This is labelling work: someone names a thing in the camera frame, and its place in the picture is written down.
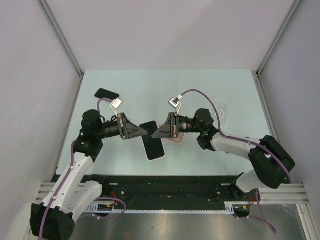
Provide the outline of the black phone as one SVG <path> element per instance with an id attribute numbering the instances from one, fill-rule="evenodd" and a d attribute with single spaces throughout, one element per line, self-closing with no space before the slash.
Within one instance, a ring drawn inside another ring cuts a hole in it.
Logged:
<path id="1" fill-rule="evenodd" d="M 98 99 L 108 99 L 112 101 L 120 97 L 118 93 L 106 90 L 104 88 L 98 89 L 94 96 Z"/>

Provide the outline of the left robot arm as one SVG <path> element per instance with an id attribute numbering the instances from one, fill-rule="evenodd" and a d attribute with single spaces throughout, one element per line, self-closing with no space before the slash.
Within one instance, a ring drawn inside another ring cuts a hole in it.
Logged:
<path id="1" fill-rule="evenodd" d="M 82 115 L 79 136 L 71 144 L 71 157 L 64 172 L 41 203 L 31 205 L 32 234 L 43 240 L 68 240 L 76 222 L 96 199 L 105 200 L 111 188 L 103 178 L 89 180 L 76 191 L 81 180 L 95 163 L 103 148 L 103 139 L 120 136 L 130 140 L 147 135 L 147 131 L 133 124 L 124 113 L 115 121 L 107 121 L 98 110 Z"/>

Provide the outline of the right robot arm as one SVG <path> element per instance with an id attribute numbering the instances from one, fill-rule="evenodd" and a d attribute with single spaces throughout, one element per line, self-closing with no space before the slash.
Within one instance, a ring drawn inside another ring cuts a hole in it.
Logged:
<path id="1" fill-rule="evenodd" d="M 261 139 L 227 135 L 214 127 L 210 111 L 200 108 L 193 118 L 170 112 L 152 138 L 175 139 L 180 133 L 198 133 L 197 143 L 203 150 L 224 152 L 250 161 L 253 170 L 241 173 L 230 188 L 231 196 L 237 201 L 242 201 L 252 190 L 262 187 L 278 189 L 282 184 L 293 182 L 291 171 L 295 162 L 270 135 Z"/>

